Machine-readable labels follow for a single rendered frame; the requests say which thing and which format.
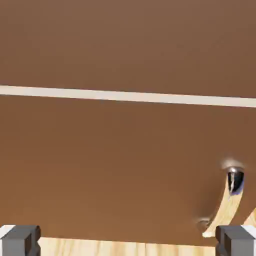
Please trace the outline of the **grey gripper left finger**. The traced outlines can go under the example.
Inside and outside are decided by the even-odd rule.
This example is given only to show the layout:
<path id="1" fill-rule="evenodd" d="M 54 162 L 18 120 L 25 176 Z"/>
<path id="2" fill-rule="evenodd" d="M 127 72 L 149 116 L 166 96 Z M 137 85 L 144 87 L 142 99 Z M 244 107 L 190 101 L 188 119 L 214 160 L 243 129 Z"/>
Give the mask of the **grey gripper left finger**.
<path id="1" fill-rule="evenodd" d="M 41 256 L 39 225 L 7 224 L 0 227 L 0 256 Z"/>

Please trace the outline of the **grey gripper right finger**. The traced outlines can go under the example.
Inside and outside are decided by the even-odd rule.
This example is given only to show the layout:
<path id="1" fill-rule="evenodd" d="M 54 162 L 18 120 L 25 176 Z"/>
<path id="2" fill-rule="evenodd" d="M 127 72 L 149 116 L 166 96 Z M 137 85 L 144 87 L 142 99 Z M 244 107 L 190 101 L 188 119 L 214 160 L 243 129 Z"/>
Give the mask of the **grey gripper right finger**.
<path id="1" fill-rule="evenodd" d="M 219 225 L 215 238 L 215 256 L 256 256 L 256 227 L 252 225 Z"/>

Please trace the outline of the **brown cabinet door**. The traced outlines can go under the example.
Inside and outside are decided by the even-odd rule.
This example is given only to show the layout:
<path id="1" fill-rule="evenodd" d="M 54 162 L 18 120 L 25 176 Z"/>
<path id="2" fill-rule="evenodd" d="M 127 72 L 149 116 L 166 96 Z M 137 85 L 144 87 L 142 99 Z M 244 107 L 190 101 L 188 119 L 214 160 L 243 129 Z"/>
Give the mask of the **brown cabinet door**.
<path id="1" fill-rule="evenodd" d="M 222 163 L 256 207 L 256 108 L 0 96 L 0 225 L 44 237 L 214 246 Z"/>
<path id="2" fill-rule="evenodd" d="M 0 0 L 0 84 L 256 98 L 256 0 Z"/>

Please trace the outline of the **brown wooden cabinet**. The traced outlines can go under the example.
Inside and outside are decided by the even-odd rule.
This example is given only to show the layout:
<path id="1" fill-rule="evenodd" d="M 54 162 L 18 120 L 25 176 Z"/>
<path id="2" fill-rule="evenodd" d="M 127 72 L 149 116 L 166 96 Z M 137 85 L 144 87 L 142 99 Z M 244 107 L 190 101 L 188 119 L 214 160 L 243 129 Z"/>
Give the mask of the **brown wooden cabinet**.
<path id="1" fill-rule="evenodd" d="M 76 100 L 100 100 L 100 101 L 136 102 L 136 103 L 150 103 L 150 104 L 220 106 L 220 107 L 255 108 L 256 109 L 256 97 L 191 95 L 191 94 L 174 94 L 174 93 L 160 93 L 160 92 L 116 91 L 116 90 L 82 89 L 82 88 L 33 87 L 33 86 L 7 85 L 7 84 L 1 84 L 1 83 L 0 83 L 0 96 L 41 97 L 41 98 L 76 99 Z M 224 172 L 225 172 L 225 168 L 228 166 L 241 166 L 243 167 L 244 173 L 245 173 L 244 165 L 236 160 L 233 160 L 233 159 L 225 160 L 222 163 L 222 169 L 224 170 Z M 199 225 L 200 219 L 198 220 L 197 225 L 202 236 L 203 229 Z"/>

